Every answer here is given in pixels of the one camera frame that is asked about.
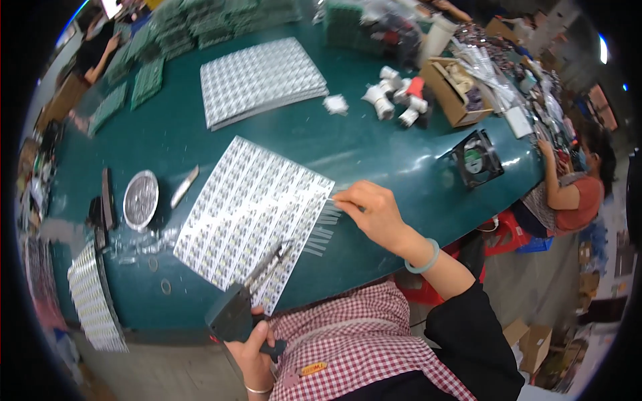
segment black hair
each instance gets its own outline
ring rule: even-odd
[[[99,6],[92,6],[92,7],[89,7],[85,12],[81,14],[81,16],[78,17],[76,21],[83,35],[87,34],[87,30],[89,29],[89,26],[91,25],[93,20],[96,18],[97,15],[102,14],[102,12],[103,12],[103,9],[100,8]]]
[[[596,123],[587,124],[580,134],[580,140],[591,153],[600,157],[600,179],[604,184],[604,197],[613,191],[615,181],[615,151],[611,146],[611,136]]]

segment cooling fan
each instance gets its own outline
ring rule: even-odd
[[[469,189],[504,173],[486,130],[475,130],[452,150],[453,160]]]

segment silver bracelet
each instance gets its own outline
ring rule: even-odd
[[[254,390],[254,389],[249,388],[247,386],[247,384],[245,384],[245,383],[243,383],[243,385],[245,386],[247,391],[249,391],[251,393],[254,393],[254,394],[266,394],[266,393],[271,392],[274,389],[274,384],[272,384],[272,387],[268,388],[267,390]]]

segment face mask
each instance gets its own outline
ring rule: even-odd
[[[584,153],[584,150],[580,150],[579,152],[577,152],[577,157],[578,159],[580,159],[582,170],[588,173],[591,168],[588,164],[586,164],[586,154]]]
[[[94,29],[92,29],[91,32],[87,34],[87,39],[91,39],[96,35],[98,35],[100,31],[103,29],[103,26],[107,23],[107,21],[108,19],[105,16],[99,19],[96,25],[94,26]]]

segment orange shirt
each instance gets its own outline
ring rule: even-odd
[[[588,225],[598,214],[602,201],[602,181],[585,176],[573,182],[580,191],[580,205],[575,210],[558,210],[555,215],[557,228],[574,231]]]

